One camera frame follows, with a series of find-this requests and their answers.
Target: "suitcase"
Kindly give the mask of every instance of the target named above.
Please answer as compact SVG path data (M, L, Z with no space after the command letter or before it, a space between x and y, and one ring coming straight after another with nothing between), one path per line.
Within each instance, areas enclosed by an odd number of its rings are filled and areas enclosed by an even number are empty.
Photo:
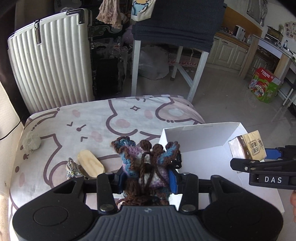
M76 9L37 20L8 38L13 74L30 114L94 100L88 28Z

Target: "cartoon tote bag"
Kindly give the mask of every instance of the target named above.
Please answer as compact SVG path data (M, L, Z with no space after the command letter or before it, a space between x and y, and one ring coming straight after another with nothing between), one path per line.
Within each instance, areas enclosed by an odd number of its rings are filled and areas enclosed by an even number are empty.
M156 0L133 0L131 19L138 22L151 18L155 2Z

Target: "cardboard box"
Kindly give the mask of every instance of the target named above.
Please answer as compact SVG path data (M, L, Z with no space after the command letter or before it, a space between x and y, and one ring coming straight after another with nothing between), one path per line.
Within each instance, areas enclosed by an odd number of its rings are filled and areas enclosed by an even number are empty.
M178 141L182 155L180 173L190 172L199 179L208 180L212 175L220 175L273 204L283 213L284 207L277 189L250 186L248 173L237 172L230 167L232 154L228 141L246 133L238 122L180 126L163 129L159 143L165 147L170 141ZM169 201L178 208L180 200L180 195L173 195ZM199 194L199 209L209 204L208 194Z
M255 71L249 88L258 100L269 103L282 83L283 82L270 71L259 68Z

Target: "multicolored yarn bundle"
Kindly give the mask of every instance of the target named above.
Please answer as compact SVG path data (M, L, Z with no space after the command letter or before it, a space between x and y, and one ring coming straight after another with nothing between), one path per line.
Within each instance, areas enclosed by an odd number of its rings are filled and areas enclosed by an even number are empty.
M171 192L167 166L177 157L178 142L169 142L165 146L166 151L160 144L152 148L148 140L141 140L140 147L137 147L129 137L119 137L111 145L120 155L128 176L125 198L120 199L118 204L169 205Z

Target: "red and green box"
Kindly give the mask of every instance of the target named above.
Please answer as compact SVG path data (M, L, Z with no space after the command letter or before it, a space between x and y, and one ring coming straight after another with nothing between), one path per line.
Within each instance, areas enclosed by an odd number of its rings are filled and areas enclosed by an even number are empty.
M276 95L282 81L270 71L259 68L249 84L249 88L258 100L269 103Z

